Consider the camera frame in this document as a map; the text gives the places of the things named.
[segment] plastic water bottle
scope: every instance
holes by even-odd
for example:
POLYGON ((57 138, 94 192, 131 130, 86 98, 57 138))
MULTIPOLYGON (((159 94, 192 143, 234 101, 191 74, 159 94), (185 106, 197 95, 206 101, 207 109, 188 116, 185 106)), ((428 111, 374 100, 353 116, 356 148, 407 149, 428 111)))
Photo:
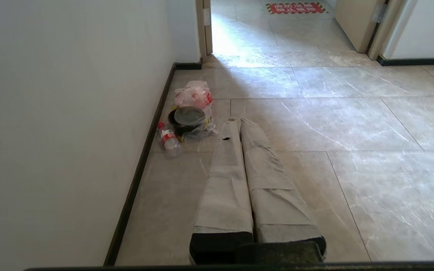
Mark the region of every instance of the plastic water bottle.
POLYGON ((180 145, 179 140, 175 137, 174 131, 168 129, 165 126, 163 120, 158 123, 157 127, 160 135, 160 140, 162 141, 162 144, 164 145, 169 158, 181 156, 181 154, 183 153, 183 149, 180 145))

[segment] rolled carpet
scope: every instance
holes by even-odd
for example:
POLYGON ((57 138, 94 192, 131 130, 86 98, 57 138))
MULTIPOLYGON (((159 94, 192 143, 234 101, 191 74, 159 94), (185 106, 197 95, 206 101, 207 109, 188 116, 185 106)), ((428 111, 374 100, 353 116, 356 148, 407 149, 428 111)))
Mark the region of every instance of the rolled carpet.
POLYGON ((241 143, 255 224, 262 243, 315 242, 326 250, 306 202, 272 149, 260 126, 241 119, 241 143))
POLYGON ((222 127, 190 243, 195 264, 234 263, 235 250, 253 242, 253 220, 239 128, 222 127))

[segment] door hinge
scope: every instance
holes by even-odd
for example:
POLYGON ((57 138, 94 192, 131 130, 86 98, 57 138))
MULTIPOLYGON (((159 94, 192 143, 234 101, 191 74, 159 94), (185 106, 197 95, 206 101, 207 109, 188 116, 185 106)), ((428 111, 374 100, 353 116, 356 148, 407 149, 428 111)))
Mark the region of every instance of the door hinge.
POLYGON ((203 9, 203 25, 210 26, 210 9, 203 9))
POLYGON ((371 17, 371 22, 380 24, 384 20, 386 11, 388 10, 388 5, 377 5, 371 17))

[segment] tiled floor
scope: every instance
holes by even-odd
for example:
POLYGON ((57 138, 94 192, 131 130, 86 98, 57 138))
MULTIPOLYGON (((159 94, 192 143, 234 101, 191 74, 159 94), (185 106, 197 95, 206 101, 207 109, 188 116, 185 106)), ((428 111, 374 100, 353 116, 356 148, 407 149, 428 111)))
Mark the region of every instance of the tiled floor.
MULTIPOLYGON (((355 53, 320 2, 329 13, 212 0, 215 53, 177 71, 172 90, 206 80, 218 127, 229 116, 261 125, 327 239, 326 261, 434 260, 434 66, 355 53)), ((189 264, 214 144, 184 144, 174 160, 152 146, 117 264, 189 264)))

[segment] trash pile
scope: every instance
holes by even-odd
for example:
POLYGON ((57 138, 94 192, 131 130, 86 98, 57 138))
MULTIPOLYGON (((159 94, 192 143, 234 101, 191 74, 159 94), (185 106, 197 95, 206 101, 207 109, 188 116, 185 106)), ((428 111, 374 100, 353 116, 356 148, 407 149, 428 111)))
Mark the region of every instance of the trash pile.
POLYGON ((212 95, 207 82, 190 81, 175 92, 174 106, 168 115, 169 125, 163 120, 158 124, 160 139, 171 158, 182 154, 179 142, 198 141, 218 134, 212 121, 212 95))

